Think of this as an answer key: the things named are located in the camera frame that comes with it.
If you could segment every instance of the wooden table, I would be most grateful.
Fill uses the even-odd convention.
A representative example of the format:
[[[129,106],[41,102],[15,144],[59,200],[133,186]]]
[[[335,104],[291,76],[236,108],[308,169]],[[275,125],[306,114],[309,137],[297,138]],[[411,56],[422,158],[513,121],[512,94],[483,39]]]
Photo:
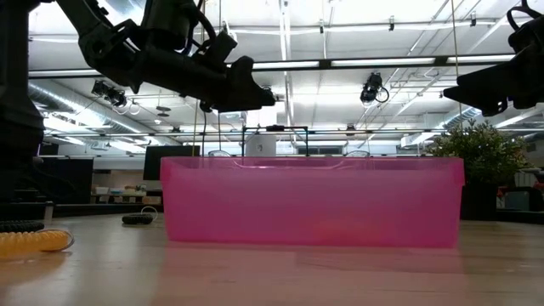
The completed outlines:
[[[169,243],[162,219],[65,218],[71,252],[0,263],[0,305],[544,304],[544,227],[464,223],[458,250]]]

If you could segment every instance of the translucent pink container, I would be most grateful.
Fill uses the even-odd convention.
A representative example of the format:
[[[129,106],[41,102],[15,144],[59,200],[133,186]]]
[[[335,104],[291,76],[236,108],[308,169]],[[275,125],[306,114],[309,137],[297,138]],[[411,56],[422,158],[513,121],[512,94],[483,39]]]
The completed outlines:
[[[172,241],[454,247],[457,158],[165,157]]]

